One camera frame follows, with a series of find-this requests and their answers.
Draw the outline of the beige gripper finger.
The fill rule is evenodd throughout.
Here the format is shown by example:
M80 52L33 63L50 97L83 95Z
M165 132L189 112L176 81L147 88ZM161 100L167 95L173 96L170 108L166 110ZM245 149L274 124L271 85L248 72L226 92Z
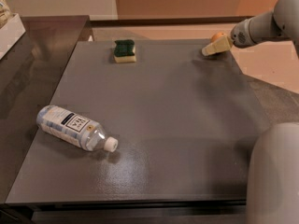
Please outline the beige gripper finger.
M228 51L233 46L233 41L229 36L223 36L217 39L215 42L211 42L202 48L202 54L204 56L210 56L217 53Z

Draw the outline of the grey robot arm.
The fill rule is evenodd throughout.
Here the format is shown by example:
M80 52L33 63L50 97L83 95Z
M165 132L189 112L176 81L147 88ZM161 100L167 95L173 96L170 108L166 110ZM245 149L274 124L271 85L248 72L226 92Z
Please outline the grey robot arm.
M274 8L238 23L229 35L217 33L204 56L231 47L290 41L299 46L299 0L277 0ZM299 224L298 96L280 89L261 91L272 125L256 141L249 162L246 224Z

